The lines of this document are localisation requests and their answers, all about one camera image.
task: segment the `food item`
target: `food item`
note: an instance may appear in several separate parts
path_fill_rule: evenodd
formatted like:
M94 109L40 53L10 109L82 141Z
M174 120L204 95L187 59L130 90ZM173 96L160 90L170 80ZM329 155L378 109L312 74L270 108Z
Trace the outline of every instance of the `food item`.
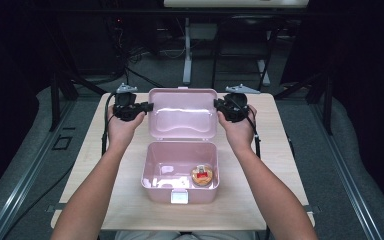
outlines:
M191 173L193 182L200 186L207 186L213 180L213 170L208 165L198 165Z

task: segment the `gray carpet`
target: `gray carpet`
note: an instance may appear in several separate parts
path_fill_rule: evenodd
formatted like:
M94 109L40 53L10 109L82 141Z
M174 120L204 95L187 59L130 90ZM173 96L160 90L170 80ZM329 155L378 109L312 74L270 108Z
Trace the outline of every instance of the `gray carpet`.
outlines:
M207 44L201 42L194 49L192 83L189 87L208 88L210 86L211 59L206 57L209 53ZM264 88L264 92L276 94L282 91L279 81L289 47L290 43L287 41L278 42L273 61L269 67L272 85ZM170 52L170 55L175 56L178 53L180 52ZM177 87L182 85L183 58L184 55L178 58L169 58L162 54L161 57L157 58L145 54L142 55L138 63L131 64L130 67L165 87ZM140 92L148 92L153 88L143 79L133 74L129 76L130 85L137 86ZM113 91L122 81L126 81L125 77L115 82L100 85L100 87L107 91ZM219 83L216 90L222 92L226 85L238 84L239 82ZM250 87L257 86L256 82L245 84ZM43 164L40 166L37 177L20 208L15 209L18 211L16 211L13 219L20 217L60 176L63 176L77 157L98 104L99 96L85 87L76 87L80 93L76 102L71 104L61 98L63 109L67 111L66 118L63 119L54 138L51 139L50 150L43 154ZM277 101L277 106L285 130L292 140L296 163L309 202L322 210L315 215L315 229L320 239L366 239L364 229L338 175L331 149L324 138L323 129L318 127L317 121L319 119L312 111L314 106L307 105L302 99L305 92L297 93L289 100ZM48 134L48 129L51 126L49 89L38 94L38 98L40 111L34 126L0 181L0 213L19 179L22 178L30 164L41 152L42 144L49 141L50 138ZM384 197L361 164L352 124L347 118L346 111L337 101L334 101L333 105L332 130L344 160L367 202L381 236L384 238ZM66 147L68 139L70 142L67 149L52 150L52 147ZM55 205L59 201L67 177L65 176L21 218L8 234L7 239L49 238L52 233L50 227L52 213L45 210L49 205ZM112 239L114 232L102 232L100 237L101 239Z

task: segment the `container lid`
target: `container lid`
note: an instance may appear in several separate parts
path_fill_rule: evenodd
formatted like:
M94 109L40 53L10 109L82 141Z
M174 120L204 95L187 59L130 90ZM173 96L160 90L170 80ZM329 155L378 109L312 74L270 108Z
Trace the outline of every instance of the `container lid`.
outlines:
M217 132L217 92L198 88L154 88L149 132L157 139L209 139Z

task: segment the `right hand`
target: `right hand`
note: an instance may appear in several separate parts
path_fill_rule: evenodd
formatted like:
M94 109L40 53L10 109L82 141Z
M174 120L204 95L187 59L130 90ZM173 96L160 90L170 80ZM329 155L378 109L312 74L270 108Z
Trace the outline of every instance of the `right hand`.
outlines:
M254 114L257 115L257 110L251 105L248 106L250 108L248 117L255 124ZM254 130L248 120L244 119L240 122L232 123L226 120L223 113L217 112L217 114L219 123L225 129L227 141L229 142L232 149L234 151L241 149L251 149L251 143L254 139Z

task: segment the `fingers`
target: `fingers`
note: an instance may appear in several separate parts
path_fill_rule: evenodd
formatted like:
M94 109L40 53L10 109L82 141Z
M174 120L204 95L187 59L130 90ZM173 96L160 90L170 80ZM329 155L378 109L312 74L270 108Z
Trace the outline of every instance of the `fingers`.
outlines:
M140 112L135 119L133 120L134 125L137 127L139 126L142 122L143 119L145 118L145 112Z
M249 107L249 112L248 112L248 116L249 118L254 122L255 124L255 117L257 115L257 109L254 108L254 106L252 105L248 105ZM224 127L225 124L228 123L228 121L226 120L226 118L224 117L224 114L220 111L217 111L217 115L218 115L218 118L219 118L219 123Z

